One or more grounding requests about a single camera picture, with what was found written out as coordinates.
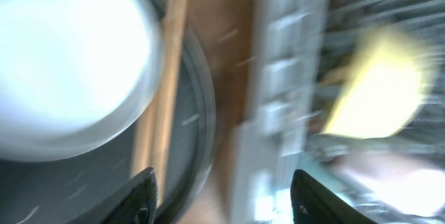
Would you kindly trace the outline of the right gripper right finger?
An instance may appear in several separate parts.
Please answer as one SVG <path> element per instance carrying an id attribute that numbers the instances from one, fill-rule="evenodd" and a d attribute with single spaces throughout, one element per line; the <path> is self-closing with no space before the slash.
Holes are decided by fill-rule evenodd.
<path id="1" fill-rule="evenodd" d="M 294 224 L 375 224 L 304 170 L 295 170 L 290 195 Z"/>

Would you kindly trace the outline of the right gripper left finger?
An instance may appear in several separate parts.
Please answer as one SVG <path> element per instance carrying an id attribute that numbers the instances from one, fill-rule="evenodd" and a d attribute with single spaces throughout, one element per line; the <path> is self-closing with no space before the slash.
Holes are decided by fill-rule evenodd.
<path id="1" fill-rule="evenodd" d="M 146 168 L 69 224 L 153 224 L 156 205 L 156 176 L 153 168 Z"/>

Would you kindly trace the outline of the blue cup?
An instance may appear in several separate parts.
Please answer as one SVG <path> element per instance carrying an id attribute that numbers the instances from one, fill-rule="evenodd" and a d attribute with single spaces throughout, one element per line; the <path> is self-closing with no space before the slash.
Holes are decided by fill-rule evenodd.
<path id="1" fill-rule="evenodd" d="M 250 199 L 245 222 L 292 224 L 291 181 L 291 174 L 276 178 L 269 170 L 256 172 L 250 181 Z"/>

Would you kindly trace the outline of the wooden chopstick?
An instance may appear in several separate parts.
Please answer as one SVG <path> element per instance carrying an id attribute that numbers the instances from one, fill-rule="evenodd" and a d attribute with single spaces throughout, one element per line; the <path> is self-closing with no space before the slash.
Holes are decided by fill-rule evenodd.
<path id="1" fill-rule="evenodd" d="M 188 0 L 168 0 L 163 19 L 164 53 L 163 71 L 158 96 L 156 133 L 152 167 L 157 180 L 157 205 L 163 203 L 165 195 L 166 168 L 172 122 L 183 49 Z"/>
<path id="2" fill-rule="evenodd" d="M 158 100 L 158 96 L 155 95 L 136 121 L 131 160 L 132 177 L 153 166 Z"/>

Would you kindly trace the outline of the yellow bowl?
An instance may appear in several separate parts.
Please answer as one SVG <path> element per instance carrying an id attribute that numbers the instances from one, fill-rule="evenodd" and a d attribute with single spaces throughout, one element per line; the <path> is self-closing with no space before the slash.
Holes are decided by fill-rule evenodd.
<path id="1" fill-rule="evenodd" d="M 393 26 L 363 32 L 321 133 L 356 139 L 397 134 L 431 93 L 437 52 Z"/>

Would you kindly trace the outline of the grey plate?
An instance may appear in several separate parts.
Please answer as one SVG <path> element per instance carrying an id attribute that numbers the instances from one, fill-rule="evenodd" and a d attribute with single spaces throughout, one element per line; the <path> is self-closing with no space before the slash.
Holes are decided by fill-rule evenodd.
<path id="1" fill-rule="evenodd" d="M 1 0 L 1 157 L 75 157 L 151 102 L 163 40 L 150 0 Z"/>

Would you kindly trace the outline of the pink cup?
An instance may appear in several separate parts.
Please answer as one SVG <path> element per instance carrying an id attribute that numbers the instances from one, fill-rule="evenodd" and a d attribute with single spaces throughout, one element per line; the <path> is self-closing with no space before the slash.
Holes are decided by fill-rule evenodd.
<path id="1" fill-rule="evenodd" d="M 437 216 L 444 210 L 444 169 L 416 156 L 355 150 L 330 170 L 402 214 Z"/>

